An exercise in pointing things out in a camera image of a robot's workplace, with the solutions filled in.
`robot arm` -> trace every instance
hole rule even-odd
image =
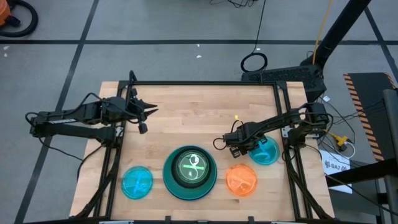
[[[93,95],[96,102],[83,104],[84,101]],[[121,121],[129,121],[138,124],[139,132],[144,134],[148,128],[144,121],[157,109],[145,111],[145,109],[155,108],[156,105],[145,103],[137,99],[137,90],[133,88],[126,97],[110,97],[101,99],[94,93],[89,93],[79,106],[73,110],[41,111],[35,117],[27,119],[31,124],[30,133],[33,137],[43,138],[56,134],[66,136],[76,136],[82,138],[97,139],[99,142],[111,146],[115,143],[116,130],[114,127],[87,128],[82,126],[69,125],[70,123],[83,124],[114,124]]]
[[[229,147],[234,158],[245,155],[248,151],[257,147],[258,140],[264,138],[264,134],[270,131],[284,128],[292,128],[288,132],[288,144],[293,147],[304,147],[305,136],[312,133],[321,133],[326,129],[329,118],[325,107],[320,103],[306,103],[303,106],[292,109],[280,116],[275,116],[261,122],[247,122],[240,125],[236,131],[225,133],[223,141]]]

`transparent blue bowl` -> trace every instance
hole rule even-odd
[[[152,173],[143,166],[135,166],[123,175],[121,187],[126,197],[138,200],[145,197],[154,184]]]
[[[266,137],[258,142],[258,147],[249,151],[250,158],[257,164],[269,166],[279,158],[279,145],[271,137]]]

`white label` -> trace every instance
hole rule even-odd
[[[344,158],[341,155],[335,154],[335,153],[329,153],[326,152],[325,150],[319,150],[322,154],[322,165],[323,165],[323,171],[330,175],[330,174],[335,174],[337,172],[342,172],[345,170],[349,170],[351,167],[349,165],[349,159]],[[332,190],[338,190],[340,192],[345,192],[352,194],[353,190],[351,190],[349,187],[345,185],[340,185],[336,187],[329,187],[329,189]]]
[[[63,124],[63,123],[71,123],[71,122],[75,122],[75,119],[64,119],[64,120],[59,120],[59,121],[49,121],[49,123],[52,124]]]
[[[329,102],[330,101],[330,97],[329,96],[324,96],[322,99],[325,102]]]

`white cable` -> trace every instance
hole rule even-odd
[[[343,154],[341,154],[335,147],[331,146],[329,143],[323,141],[322,143],[325,143],[327,146],[329,146],[331,149],[333,149],[335,152],[337,152],[339,155],[343,156],[346,159],[351,159],[354,155],[355,155],[355,147],[353,144],[351,144],[350,142],[346,141],[344,142],[344,144],[349,144],[352,148],[353,148],[353,154],[350,156],[344,156]]]

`wooden tabletop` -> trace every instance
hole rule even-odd
[[[117,82],[103,82],[99,95],[115,96]],[[220,220],[292,221],[294,213],[287,179],[286,166],[281,158],[271,166],[260,166],[249,156],[233,159],[229,150],[213,147],[214,138],[231,131],[235,115],[243,122],[262,121],[277,115],[271,86],[135,86],[138,98],[158,105],[159,110],[146,121],[148,132],[139,134],[134,124],[127,123],[116,184],[112,219],[115,220]],[[306,102],[302,83],[288,83],[292,108]],[[267,133],[274,138],[282,152],[280,131]],[[307,144],[317,147],[316,141]],[[206,149],[215,159],[218,176],[213,190],[204,198],[184,201],[174,197],[165,187],[162,168],[171,152],[184,145]],[[85,155],[99,143],[89,140]],[[90,157],[81,168],[70,214],[75,215],[87,204],[98,188],[105,150]],[[301,149],[303,167],[309,191],[324,210],[333,216],[329,191],[323,175],[320,156],[313,149]],[[248,198],[238,198],[228,192],[225,174],[229,167],[244,163],[252,167],[258,177],[257,190]],[[128,199],[121,190],[121,178],[132,166],[145,166],[154,176],[151,192],[141,200]],[[300,210],[302,195],[299,190]],[[104,214],[103,200],[101,214]]]

